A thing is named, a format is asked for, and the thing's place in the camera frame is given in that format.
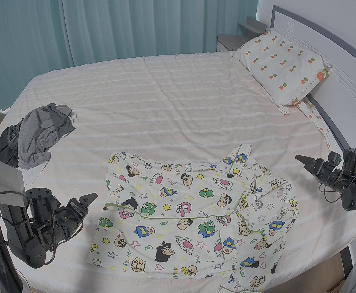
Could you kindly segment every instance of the cartoon print pajamas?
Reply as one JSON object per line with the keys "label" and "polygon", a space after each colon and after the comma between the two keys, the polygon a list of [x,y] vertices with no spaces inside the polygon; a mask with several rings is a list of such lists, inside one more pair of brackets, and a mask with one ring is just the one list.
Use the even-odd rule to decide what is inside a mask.
{"label": "cartoon print pajamas", "polygon": [[263,291],[298,215],[292,183],[241,144],[219,164],[112,155],[108,203],[87,261],[127,276],[225,277],[220,290]]}

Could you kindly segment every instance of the teal curtain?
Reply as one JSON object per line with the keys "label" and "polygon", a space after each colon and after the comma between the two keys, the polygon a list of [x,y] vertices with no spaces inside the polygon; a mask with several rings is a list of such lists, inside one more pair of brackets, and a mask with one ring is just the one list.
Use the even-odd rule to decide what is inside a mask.
{"label": "teal curtain", "polygon": [[0,0],[0,109],[48,71],[117,58],[214,52],[258,0]]}

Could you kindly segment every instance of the headboard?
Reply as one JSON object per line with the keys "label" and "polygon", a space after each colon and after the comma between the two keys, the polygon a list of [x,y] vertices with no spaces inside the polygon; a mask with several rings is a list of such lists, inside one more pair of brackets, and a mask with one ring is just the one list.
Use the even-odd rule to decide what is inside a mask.
{"label": "headboard", "polygon": [[323,56],[332,74],[308,95],[342,150],[356,148],[356,49],[323,27],[273,6],[270,28]]}

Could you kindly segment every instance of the pillowcase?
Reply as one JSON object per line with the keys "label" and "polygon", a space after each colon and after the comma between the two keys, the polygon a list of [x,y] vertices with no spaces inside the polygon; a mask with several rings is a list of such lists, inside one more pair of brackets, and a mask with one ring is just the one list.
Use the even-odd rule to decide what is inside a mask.
{"label": "pillowcase", "polygon": [[331,73],[322,56],[268,31],[232,53],[262,85],[283,114]]}

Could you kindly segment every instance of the mattress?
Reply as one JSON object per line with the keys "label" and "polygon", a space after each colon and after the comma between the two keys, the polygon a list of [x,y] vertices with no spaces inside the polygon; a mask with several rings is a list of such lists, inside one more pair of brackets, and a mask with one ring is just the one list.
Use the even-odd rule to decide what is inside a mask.
{"label": "mattress", "polygon": [[16,268],[37,289],[218,291],[223,280],[219,277],[114,277],[109,270],[86,263],[95,230],[91,215],[107,198],[107,162],[111,153],[124,150],[156,161],[214,161],[238,144],[250,143],[251,155],[273,175],[292,180],[299,217],[286,235],[271,286],[335,255],[356,238],[356,211],[344,211],[340,201],[327,203],[313,176],[294,159],[296,154],[326,158],[329,150],[323,135],[298,108],[281,114],[227,52],[118,59],[37,76],[5,116],[0,134],[30,110],[49,103],[73,108],[76,129],[50,149],[51,160],[33,187],[51,189],[65,204],[92,192],[99,197],[90,206],[81,233],[58,248],[52,264],[32,269],[12,256]]}

